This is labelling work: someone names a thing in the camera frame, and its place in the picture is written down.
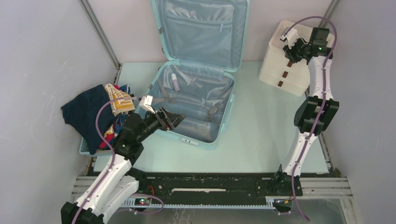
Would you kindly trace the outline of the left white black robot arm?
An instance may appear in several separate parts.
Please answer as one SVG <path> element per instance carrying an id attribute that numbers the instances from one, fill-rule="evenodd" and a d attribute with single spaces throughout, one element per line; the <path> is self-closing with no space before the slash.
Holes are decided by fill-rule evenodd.
<path id="1" fill-rule="evenodd" d="M 144 149 L 143 141 L 157 130 L 174 130 L 185 118 L 185 115 L 171 113 L 163 107 L 147 112 L 144 118 L 137 113 L 129 114 L 105 169 L 81 197 L 63 205 L 61 222 L 106 224 L 127 198 L 134 193 L 146 192 L 148 182 L 129 174 Z"/>

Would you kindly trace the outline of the cream plastic drawer cabinet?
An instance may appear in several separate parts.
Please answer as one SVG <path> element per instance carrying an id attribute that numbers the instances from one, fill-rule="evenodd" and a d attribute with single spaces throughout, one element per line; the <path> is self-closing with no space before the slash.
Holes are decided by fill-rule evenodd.
<path id="1" fill-rule="evenodd" d="M 320 56 L 312 62 L 303 59 L 297 63 L 292 63 L 285 57 L 283 47 L 287 47 L 288 42 L 282 42 L 280 38 L 293 24 L 287 20 L 279 23 L 269 41 L 259 80 L 297 96 L 303 95 L 309 88 L 313 91 L 311 94 L 313 96 L 322 98 L 325 93 L 327 100 L 333 99 L 330 86 L 331 59 L 328 59 L 326 65 L 323 66 L 325 56 Z"/>

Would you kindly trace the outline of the light blue ribbed suitcase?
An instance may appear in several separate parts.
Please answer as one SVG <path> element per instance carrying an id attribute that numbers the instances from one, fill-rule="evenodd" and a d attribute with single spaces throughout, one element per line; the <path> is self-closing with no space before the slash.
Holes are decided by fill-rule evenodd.
<path id="1" fill-rule="evenodd" d="M 224 132 L 235 99 L 233 73 L 241 66 L 248 22 L 247 0 L 154 0 L 167 57 L 146 94 L 152 107 L 186 118 L 161 135 L 213 149 Z M 174 91 L 175 73 L 180 92 Z"/>

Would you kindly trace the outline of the dark navy garment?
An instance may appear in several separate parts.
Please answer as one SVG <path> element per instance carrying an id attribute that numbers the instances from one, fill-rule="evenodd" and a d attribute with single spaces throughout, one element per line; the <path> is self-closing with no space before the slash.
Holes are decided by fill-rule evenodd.
<path id="1" fill-rule="evenodd" d="M 63 119 L 86 141 L 89 154 L 97 152 L 103 140 L 96 129 L 96 117 L 100 108 L 110 101 L 102 84 L 77 95 L 61 107 Z"/>

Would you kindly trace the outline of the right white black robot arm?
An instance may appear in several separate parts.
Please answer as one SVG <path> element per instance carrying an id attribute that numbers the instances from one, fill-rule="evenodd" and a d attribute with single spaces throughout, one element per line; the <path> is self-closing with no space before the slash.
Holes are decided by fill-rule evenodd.
<path id="1" fill-rule="evenodd" d="M 309 41 L 299 37 L 295 28 L 287 28 L 281 41 L 287 41 L 283 50 L 292 63 L 307 62 L 310 74 L 309 96 L 297 109 L 294 126 L 297 128 L 292 147 L 272 177 L 272 190 L 277 195 L 291 196 L 297 191 L 302 164 L 317 137 L 325 131 L 339 109 L 330 86 L 330 67 L 333 48 L 327 45 L 330 30 L 313 28 Z"/>

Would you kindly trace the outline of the yellow white striped garment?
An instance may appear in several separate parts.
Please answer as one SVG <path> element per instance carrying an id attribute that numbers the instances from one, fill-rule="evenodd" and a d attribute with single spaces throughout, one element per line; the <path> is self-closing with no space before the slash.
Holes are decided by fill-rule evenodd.
<path id="1" fill-rule="evenodd" d="M 117 89 L 112 84 L 106 84 L 104 88 L 109 96 L 109 99 L 115 99 L 115 101 L 110 103 L 112 112 L 115 116 L 120 113 L 133 111 L 135 109 L 133 100 L 125 99 L 130 97 L 130 95 L 128 95 L 126 92 Z"/>

